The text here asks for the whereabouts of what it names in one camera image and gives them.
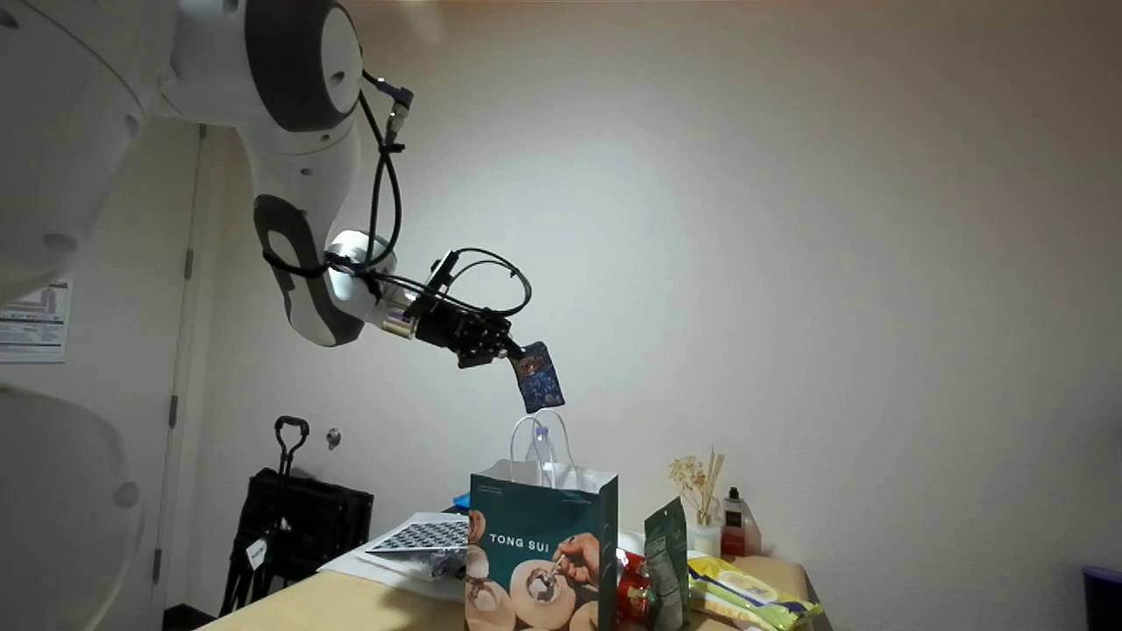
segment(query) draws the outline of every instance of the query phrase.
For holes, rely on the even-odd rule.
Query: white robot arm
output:
[[[252,161],[252,221],[287,321],[350,344],[365,321],[454,351],[518,353],[509,313],[447,299],[460,254],[426,283],[391,276],[391,237],[334,236],[356,182],[362,84],[391,102],[379,161],[410,91],[368,78],[336,0],[0,0],[0,301],[68,268],[151,117],[233,127]]]

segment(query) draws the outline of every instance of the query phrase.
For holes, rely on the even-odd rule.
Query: white wall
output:
[[[642,525],[674,456],[729,451],[842,631],[1078,628],[1122,561],[1122,75],[1116,2],[475,2],[426,47],[399,271],[489,244],[537,283],[582,464]],[[268,420],[376,492],[376,531],[503,451],[503,363],[287,332],[227,190],[192,564],[218,608]]]

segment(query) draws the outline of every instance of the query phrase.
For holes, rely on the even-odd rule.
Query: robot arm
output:
[[[0,0],[0,78],[14,95],[0,124],[0,299],[68,268],[143,124],[178,117],[245,139],[255,236],[301,338],[336,347],[376,321],[447,347],[463,369],[518,358],[516,309],[447,299],[460,254],[413,283],[391,275],[395,237],[334,236],[368,164],[365,79],[391,102],[385,154],[399,150],[413,97],[362,70],[336,0]]]

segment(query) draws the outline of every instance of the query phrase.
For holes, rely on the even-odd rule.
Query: sign on wall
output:
[[[68,279],[53,279],[18,301],[0,305],[0,361],[66,361]]]

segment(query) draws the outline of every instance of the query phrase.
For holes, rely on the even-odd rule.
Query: table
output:
[[[805,571],[777,556],[740,556],[740,567],[765,580],[777,592],[811,596]],[[454,631],[460,602],[423,599],[407,590],[379,585],[356,574],[319,571],[282,592],[233,611],[203,631]],[[724,631],[723,621],[695,621],[695,631]]]

